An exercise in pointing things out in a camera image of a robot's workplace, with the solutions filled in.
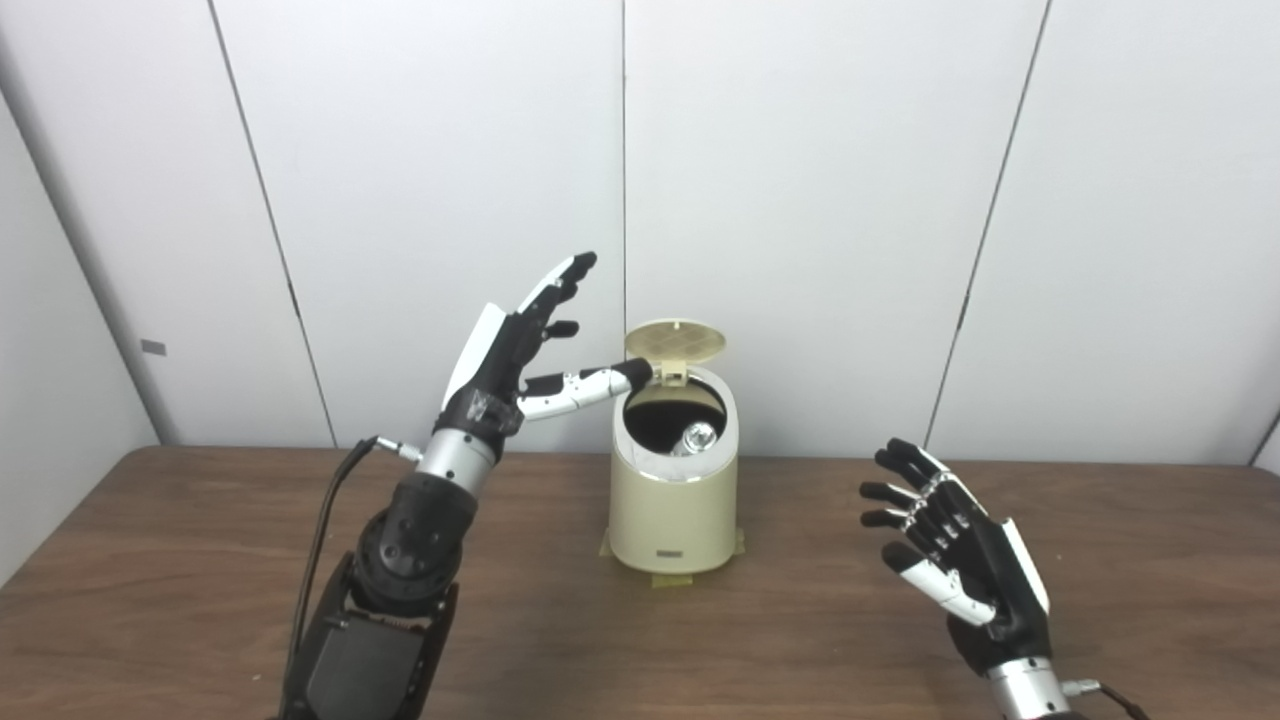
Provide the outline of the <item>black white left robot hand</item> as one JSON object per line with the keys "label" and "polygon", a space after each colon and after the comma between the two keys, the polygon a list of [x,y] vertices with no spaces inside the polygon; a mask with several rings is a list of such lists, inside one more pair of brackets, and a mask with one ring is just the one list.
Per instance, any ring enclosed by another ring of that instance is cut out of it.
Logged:
{"label": "black white left robot hand", "polygon": [[524,378],[547,341],[577,334],[577,322],[552,316],[576,296],[595,264],[594,252],[573,255],[544,275],[515,311],[495,304],[483,309],[445,387],[434,432],[460,430],[499,445],[526,421],[576,413],[653,379],[653,365],[643,357]]}

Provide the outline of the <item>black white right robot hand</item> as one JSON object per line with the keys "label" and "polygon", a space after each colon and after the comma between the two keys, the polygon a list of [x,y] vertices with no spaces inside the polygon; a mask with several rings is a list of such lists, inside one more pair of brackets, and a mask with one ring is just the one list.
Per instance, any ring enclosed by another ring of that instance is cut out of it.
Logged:
{"label": "black white right robot hand", "polygon": [[1015,521],[992,518],[959,475],[923,447],[892,438],[874,455],[904,486],[864,482],[867,528],[901,539],[881,559],[947,615],[964,662],[983,676],[1024,659],[1052,659],[1050,597]]}

